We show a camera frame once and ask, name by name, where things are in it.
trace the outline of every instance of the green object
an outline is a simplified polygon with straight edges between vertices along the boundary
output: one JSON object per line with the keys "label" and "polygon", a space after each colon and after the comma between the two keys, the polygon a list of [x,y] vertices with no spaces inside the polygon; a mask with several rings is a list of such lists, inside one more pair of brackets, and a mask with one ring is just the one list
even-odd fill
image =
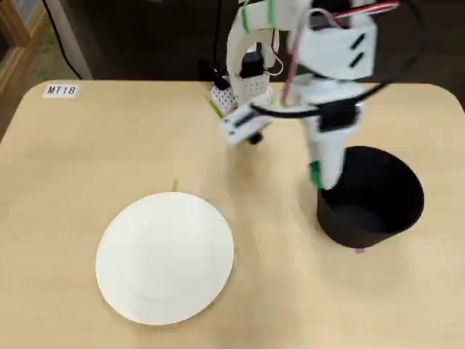
{"label": "green object", "polygon": [[241,11],[242,26],[244,27],[244,30],[246,31],[247,34],[250,33],[250,30],[248,29],[248,20],[247,20],[247,5],[249,1],[250,0],[246,0],[246,2],[244,2],[244,5],[242,6],[242,11]]}
{"label": "green object", "polygon": [[174,180],[173,185],[171,186],[171,191],[177,191],[177,180]]}
{"label": "green object", "polygon": [[276,28],[275,0],[268,0],[268,25]]}
{"label": "green object", "polygon": [[215,113],[217,113],[218,117],[220,119],[223,119],[223,113],[221,111],[219,111],[218,107],[215,105],[215,103],[213,103],[213,101],[210,99],[210,98],[206,98],[209,102],[209,105],[213,108],[213,110],[215,111]]}
{"label": "green object", "polygon": [[319,161],[310,164],[310,179],[318,190],[321,190],[321,165]]}

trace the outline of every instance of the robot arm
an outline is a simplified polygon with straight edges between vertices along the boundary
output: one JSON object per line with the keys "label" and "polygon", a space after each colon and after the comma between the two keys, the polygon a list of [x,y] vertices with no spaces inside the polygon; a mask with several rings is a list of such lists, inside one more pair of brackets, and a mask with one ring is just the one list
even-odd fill
{"label": "robot arm", "polygon": [[[272,118],[300,119],[312,163],[320,168],[318,187],[331,189],[341,175],[347,140],[360,128],[365,116],[364,100],[400,77],[387,79],[369,91],[354,82],[371,76],[376,53],[376,25],[371,15],[394,9],[398,2],[373,6],[374,0],[246,0],[239,10],[227,43],[227,70],[239,108],[223,120],[227,141],[240,143],[272,123]],[[413,66],[426,46],[425,23],[415,0],[403,0],[421,27],[420,45],[402,65]],[[317,22],[313,14],[324,15]],[[271,43],[273,29],[291,31],[288,50],[292,55],[290,75],[280,94],[252,91],[250,80],[240,76],[248,47],[263,43],[264,63],[275,61]],[[296,65],[312,73],[294,79]]]}
{"label": "robot arm", "polygon": [[[267,16],[272,2],[276,12],[274,23]],[[361,85],[350,80],[373,73],[376,26],[369,15],[360,13],[351,16],[349,28],[332,25],[314,30],[312,23],[301,27],[302,13],[310,18],[311,9],[308,0],[264,0],[239,10],[227,43],[227,69],[232,90],[237,96],[245,97],[238,98],[239,108],[223,120],[223,125],[228,142],[236,144],[270,125],[273,116],[301,119],[311,162],[320,164],[320,184],[330,189],[337,184],[342,172],[346,141],[360,127],[365,109],[361,104],[357,107],[354,104],[353,110],[342,116],[329,107],[331,103],[363,93]],[[295,51],[298,41],[298,63],[325,76],[316,79],[307,74],[297,78],[290,86],[294,105],[279,105],[282,94],[243,94],[247,83],[244,84],[239,73],[243,56],[252,44],[262,42],[265,65],[274,64],[275,56],[270,47],[273,27],[291,30],[289,52]]]}

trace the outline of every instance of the light wood tabletop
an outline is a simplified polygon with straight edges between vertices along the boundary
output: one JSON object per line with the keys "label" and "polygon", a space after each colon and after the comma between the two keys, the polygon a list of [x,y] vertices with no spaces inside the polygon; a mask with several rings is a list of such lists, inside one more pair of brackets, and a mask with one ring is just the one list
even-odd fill
{"label": "light wood tabletop", "polygon": [[[0,144],[3,348],[465,348],[465,115],[452,94],[401,84],[370,100],[350,142],[409,164],[425,210],[356,254],[318,227],[298,122],[231,148],[201,83],[74,83],[72,99],[33,88]],[[125,206],[175,180],[226,217],[235,264],[198,316],[136,325],[100,295],[97,245]]]}

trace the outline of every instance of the black cup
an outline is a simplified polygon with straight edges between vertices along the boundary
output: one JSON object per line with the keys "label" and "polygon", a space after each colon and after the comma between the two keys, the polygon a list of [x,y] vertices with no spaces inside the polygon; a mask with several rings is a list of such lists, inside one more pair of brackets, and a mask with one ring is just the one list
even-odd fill
{"label": "black cup", "polygon": [[318,194],[318,222],[335,242],[364,249],[411,228],[424,208],[415,173],[399,158],[370,147],[346,150],[344,171]]}

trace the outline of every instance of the white paper plate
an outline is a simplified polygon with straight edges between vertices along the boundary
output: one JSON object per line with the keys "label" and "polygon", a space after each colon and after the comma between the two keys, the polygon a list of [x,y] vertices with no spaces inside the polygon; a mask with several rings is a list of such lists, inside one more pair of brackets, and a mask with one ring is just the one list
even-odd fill
{"label": "white paper plate", "polygon": [[174,324],[200,313],[225,286],[231,230],[208,202],[159,193],[134,202],[108,226],[97,250],[97,283],[125,318]]}

